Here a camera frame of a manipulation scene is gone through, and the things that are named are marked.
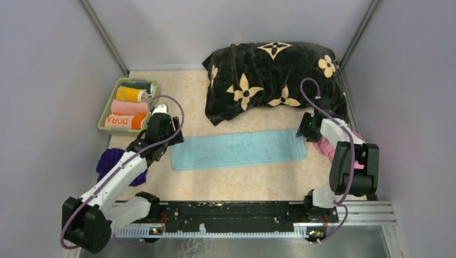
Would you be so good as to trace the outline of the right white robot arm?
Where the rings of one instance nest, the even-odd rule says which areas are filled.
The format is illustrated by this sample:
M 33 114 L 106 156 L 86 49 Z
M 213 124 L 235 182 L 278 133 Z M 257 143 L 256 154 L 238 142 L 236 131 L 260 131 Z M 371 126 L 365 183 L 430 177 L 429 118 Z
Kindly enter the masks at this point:
M 375 194 L 379 147 L 363 141 L 344 120 L 306 112 L 296 135 L 315 143 L 325 139 L 334 150 L 328 182 L 311 190 L 305 198 L 310 201 L 303 206 L 305 219 L 317 221 L 324 214 L 324 209 L 333 208 L 348 195 L 362 197 Z

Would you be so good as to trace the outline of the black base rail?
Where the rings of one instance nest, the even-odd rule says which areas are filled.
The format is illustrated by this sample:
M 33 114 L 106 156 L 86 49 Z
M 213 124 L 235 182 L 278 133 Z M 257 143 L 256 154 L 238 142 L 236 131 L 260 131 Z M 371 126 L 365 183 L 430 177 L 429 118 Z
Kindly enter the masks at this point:
M 163 201 L 138 223 L 156 223 L 166 233 L 288 233 L 309 223 L 322 227 L 339 222 L 336 208 L 313 207 L 307 201 Z

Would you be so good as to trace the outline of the orange DORA rolled towel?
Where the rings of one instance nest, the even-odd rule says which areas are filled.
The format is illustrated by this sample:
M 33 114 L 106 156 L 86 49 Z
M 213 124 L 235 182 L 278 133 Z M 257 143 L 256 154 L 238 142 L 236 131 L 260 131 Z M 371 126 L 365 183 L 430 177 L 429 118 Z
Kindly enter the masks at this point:
M 145 119 L 145 113 L 136 115 L 110 114 L 106 118 L 104 126 L 125 130 L 140 130 L 144 125 Z

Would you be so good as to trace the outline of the green plastic basket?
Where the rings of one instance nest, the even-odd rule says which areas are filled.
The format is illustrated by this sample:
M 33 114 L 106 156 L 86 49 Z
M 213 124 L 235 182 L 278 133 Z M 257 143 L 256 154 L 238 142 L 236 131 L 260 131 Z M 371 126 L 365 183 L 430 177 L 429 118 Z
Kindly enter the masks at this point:
M 160 84 L 156 80 L 118 79 L 98 128 L 109 135 L 138 135 L 147 127 L 151 116 L 150 100 L 160 92 Z

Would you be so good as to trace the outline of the pink rolled towel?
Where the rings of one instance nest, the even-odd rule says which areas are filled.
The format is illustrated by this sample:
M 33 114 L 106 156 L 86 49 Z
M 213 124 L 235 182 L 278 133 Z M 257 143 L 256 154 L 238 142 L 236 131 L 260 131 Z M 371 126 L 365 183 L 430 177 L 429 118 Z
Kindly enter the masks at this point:
M 136 115 L 149 111 L 148 104 L 145 102 L 128 102 L 114 99 L 111 103 L 110 110 L 114 114 Z

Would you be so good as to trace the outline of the dark green rolled towel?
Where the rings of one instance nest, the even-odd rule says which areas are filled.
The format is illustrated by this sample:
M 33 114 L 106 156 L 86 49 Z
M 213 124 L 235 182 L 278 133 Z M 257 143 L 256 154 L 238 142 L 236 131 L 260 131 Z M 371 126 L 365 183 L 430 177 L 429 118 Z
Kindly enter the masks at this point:
M 153 93 L 156 86 L 153 82 L 122 82 L 120 85 L 128 88 L 145 90 L 148 94 Z

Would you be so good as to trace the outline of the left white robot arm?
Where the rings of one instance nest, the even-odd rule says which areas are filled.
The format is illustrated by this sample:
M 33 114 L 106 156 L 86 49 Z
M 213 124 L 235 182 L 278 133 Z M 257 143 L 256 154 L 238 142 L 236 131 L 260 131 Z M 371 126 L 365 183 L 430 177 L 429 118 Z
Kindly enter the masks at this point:
M 147 129 L 127 146 L 109 172 L 82 196 L 67 198 L 62 206 L 60 245 L 66 250 L 83 248 L 99 253 L 111 237 L 125 226 L 141 219 L 162 220 L 159 197 L 140 192 L 127 202 L 117 199 L 167 148 L 184 142 L 184 118 L 166 112 L 153 114 Z

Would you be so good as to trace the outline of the black floral blanket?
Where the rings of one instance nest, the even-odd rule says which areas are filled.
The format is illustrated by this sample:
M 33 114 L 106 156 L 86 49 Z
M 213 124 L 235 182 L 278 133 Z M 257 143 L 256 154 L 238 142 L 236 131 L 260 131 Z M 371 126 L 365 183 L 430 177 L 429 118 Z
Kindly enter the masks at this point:
M 308 42 L 231 44 L 202 63 L 208 72 L 205 115 L 216 126 L 259 107 L 308 108 L 304 92 L 331 100 L 336 116 L 349 120 L 337 56 Z

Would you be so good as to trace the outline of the yellow rolled towel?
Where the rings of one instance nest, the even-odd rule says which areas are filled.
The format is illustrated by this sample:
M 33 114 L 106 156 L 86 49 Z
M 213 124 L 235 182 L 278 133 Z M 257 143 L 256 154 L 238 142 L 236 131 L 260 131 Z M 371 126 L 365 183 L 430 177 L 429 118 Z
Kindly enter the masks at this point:
M 116 91 L 116 100 L 127 102 L 144 102 L 147 99 L 148 93 L 144 89 L 136 89 L 125 86 L 120 86 Z

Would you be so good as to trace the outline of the purple towel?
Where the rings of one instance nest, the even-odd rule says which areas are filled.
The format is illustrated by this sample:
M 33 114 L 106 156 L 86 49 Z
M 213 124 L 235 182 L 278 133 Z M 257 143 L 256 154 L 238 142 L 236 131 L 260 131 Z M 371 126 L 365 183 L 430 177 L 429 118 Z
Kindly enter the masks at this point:
M 98 173 L 97 182 L 99 182 L 101 179 L 103 179 L 104 176 L 108 174 L 108 172 L 114 167 L 114 165 L 116 165 L 120 161 L 120 158 L 123 156 L 124 153 L 125 151 L 120 148 L 109 148 L 102 153 L 96 166 L 96 172 Z M 129 186 L 138 187 L 146 183 L 146 175 L 147 170 L 138 175 L 129 184 Z

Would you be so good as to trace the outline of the light blue towel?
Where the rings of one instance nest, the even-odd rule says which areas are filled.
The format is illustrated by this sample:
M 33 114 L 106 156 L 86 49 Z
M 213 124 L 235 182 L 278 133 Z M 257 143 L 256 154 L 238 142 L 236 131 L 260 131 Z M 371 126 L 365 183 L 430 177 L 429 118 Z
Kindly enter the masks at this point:
M 186 138 L 172 147 L 174 171 L 236 168 L 305 160 L 303 137 L 293 130 L 261 131 Z

